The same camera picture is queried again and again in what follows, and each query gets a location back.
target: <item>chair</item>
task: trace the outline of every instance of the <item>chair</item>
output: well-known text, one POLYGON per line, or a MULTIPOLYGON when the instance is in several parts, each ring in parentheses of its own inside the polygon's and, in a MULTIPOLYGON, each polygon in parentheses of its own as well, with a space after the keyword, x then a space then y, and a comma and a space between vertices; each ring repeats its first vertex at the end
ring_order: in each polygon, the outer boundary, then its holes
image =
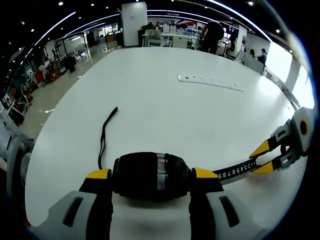
POLYGON ((160 30, 146 30, 145 33, 147 34, 147 47, 163 47, 164 44, 169 44, 171 47, 172 41, 165 40, 160 30))

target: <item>white ruler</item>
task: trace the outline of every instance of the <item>white ruler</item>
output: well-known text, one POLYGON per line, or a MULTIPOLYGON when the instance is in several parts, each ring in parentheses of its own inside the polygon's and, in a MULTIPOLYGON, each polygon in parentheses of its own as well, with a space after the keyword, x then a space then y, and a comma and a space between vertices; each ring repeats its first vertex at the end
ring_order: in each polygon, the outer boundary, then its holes
POLYGON ((205 78, 205 77, 201 77, 201 76, 178 75, 178 79, 180 82, 207 84, 207 85, 213 85, 213 86, 227 88, 227 89, 233 89, 233 90, 237 90, 240 92, 245 91, 245 90, 239 88, 239 86, 236 83, 217 81, 217 80, 213 80, 212 78, 205 78))

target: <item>ceiling light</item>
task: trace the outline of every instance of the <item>ceiling light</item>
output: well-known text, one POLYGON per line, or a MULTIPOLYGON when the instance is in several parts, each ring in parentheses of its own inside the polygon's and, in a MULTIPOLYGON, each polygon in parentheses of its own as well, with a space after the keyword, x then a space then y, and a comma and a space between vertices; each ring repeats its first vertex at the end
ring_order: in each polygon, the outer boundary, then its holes
POLYGON ((102 25, 102 24, 105 24, 105 22, 100 23, 100 24, 97 24, 97 25, 94 25, 94 26, 91 26, 91 27, 89 27, 89 28, 87 28, 87 29, 85 29, 85 30, 83 30, 83 31, 87 31, 87 30, 89 30, 89 29, 93 29, 94 27, 100 26, 100 25, 102 25))
POLYGON ((72 39, 72 41, 75 41, 75 40, 80 39, 80 38, 81 38, 81 36, 77 36, 74 39, 72 39))
POLYGON ((147 15, 147 17, 166 17, 166 18, 176 18, 176 19, 187 19, 187 20, 191 20, 191 21, 195 21, 195 22, 199 22, 199 23, 203 23, 203 24, 208 24, 205 21, 200 21, 200 20, 196 20, 193 18, 188 18, 188 17, 182 17, 182 16, 170 16, 170 15, 147 15))
POLYGON ((85 26, 88 26, 88 25, 90 25, 90 24, 93 24, 93 23, 95 23, 95 22, 98 22, 98 21, 100 21, 100 20, 107 19, 107 18, 111 18, 111 17, 118 16, 118 15, 120 15, 120 14, 117 13, 117 14, 114 14, 114 15, 105 16, 105 17, 103 17, 103 18, 94 20, 94 21, 92 21, 92 22, 89 22, 89 23, 87 23, 87 24, 85 24, 85 25, 82 25, 82 26, 76 28, 75 30, 72 30, 71 32, 67 33, 67 34, 64 35, 64 36, 66 37, 66 36, 68 36, 69 34, 72 34, 73 32, 75 32, 75 31, 77 31, 77 30, 79 30, 79 29, 81 29, 81 28, 83 28, 83 27, 85 27, 85 26))
POLYGON ((173 11, 173 10, 153 9, 153 10, 147 10, 147 12, 171 12, 171 13, 177 13, 177 14, 188 14, 188 15, 193 15, 193 16, 199 17, 199 18, 208 19, 208 20, 213 21, 213 22, 216 22, 216 23, 220 23, 219 21, 214 20, 214 19, 211 19, 211 18, 209 18, 209 17, 201 16, 201 15, 194 14, 194 13, 190 13, 190 12, 184 12, 184 11, 173 11))
POLYGON ((222 4, 222 3, 218 2, 218 1, 214 1, 214 0, 207 0, 207 1, 210 2, 210 3, 216 4, 216 5, 218 5, 218 6, 222 7, 222 8, 227 9, 230 12, 238 15, 240 18, 246 20, 248 23, 250 23, 252 26, 254 26, 254 28, 256 28, 260 33, 262 33, 262 35, 265 36, 265 38, 268 39, 269 42, 271 42, 271 43, 273 42, 272 39, 261 28, 259 28, 252 21, 250 21, 248 18, 243 16, 241 13, 237 12, 236 10, 232 9, 231 7, 228 7, 228 6, 222 4))
POLYGON ((56 26, 58 26, 60 23, 62 23, 64 20, 66 20, 67 18, 71 17, 73 14, 75 14, 76 12, 74 11, 73 13, 69 14, 68 16, 66 16, 64 19, 60 20, 58 23, 56 23, 53 27, 51 27, 34 45, 37 45, 41 39, 43 39, 49 32, 51 32, 52 29, 54 29, 56 26))

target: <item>black strap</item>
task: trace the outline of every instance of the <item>black strap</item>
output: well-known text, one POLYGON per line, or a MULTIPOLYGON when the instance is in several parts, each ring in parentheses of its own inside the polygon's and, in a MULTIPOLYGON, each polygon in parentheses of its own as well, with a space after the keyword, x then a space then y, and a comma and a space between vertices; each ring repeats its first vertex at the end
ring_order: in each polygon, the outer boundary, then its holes
POLYGON ((239 177, 243 174, 247 174, 252 172, 253 170, 257 169, 256 157, 239 163, 234 166, 230 166, 224 169, 215 170, 213 171, 217 176, 218 179, 222 184, 227 184, 240 179, 239 177))
POLYGON ((106 126, 107 126, 108 122, 110 121, 110 119, 116 114, 117 111, 118 111, 118 107, 116 106, 115 109, 113 109, 113 111, 110 113, 110 115, 108 116, 108 118, 106 119, 106 121, 104 122, 104 124, 102 126, 102 134, 101 134, 101 138, 100 138, 100 152, 99 152, 99 157, 98 157, 98 166, 99 166, 100 170, 102 169, 101 157, 106 149, 106 126))

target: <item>ceiling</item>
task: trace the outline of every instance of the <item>ceiling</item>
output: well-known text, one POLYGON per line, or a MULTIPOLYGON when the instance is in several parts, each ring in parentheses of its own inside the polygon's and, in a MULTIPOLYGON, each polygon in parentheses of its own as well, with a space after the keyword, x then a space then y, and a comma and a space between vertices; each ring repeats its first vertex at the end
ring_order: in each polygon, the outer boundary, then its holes
MULTIPOLYGON (((21 56, 25 56, 28 51, 33 47, 44 33, 46 33, 52 26, 58 23, 60 20, 76 12, 74 15, 63 21, 57 27, 55 27, 47 36, 45 36, 37 45, 33 51, 37 51, 39 47, 43 47, 48 38, 51 40, 61 38, 72 30, 85 25, 89 22, 97 19, 114 15, 117 12, 117 8, 121 9, 121 5, 125 3, 132 3, 135 0, 62 0, 63 5, 59 6, 59 0, 49 1, 25 1, 17 4, 14 0, 6 2, 2 12, 6 12, 6 15, 1 15, 2 22, 2 34, 1 34, 1 65, 8 65, 8 68, 14 68, 14 63, 8 63, 10 57, 16 53, 19 48, 22 49, 21 56)), ((208 0, 145 0, 148 10, 173 10, 188 12, 193 14, 202 15, 218 21, 228 21, 230 24, 242 24, 248 28, 252 28, 260 37, 264 36, 254 29, 248 22, 232 13, 231 11, 213 4, 208 0)), ((229 6, 230 8, 238 11, 252 22, 254 22, 261 29, 277 34, 276 29, 280 26, 277 21, 266 11, 261 4, 263 1, 255 0, 255 4, 250 6, 247 0, 220 0, 221 3, 229 6)), ((149 15, 166 15, 166 12, 149 12, 149 15)), ((204 20, 197 16, 190 16, 181 14, 180 16, 189 17, 197 20, 204 20)), ((103 22, 120 22, 120 16, 104 19, 103 22)))

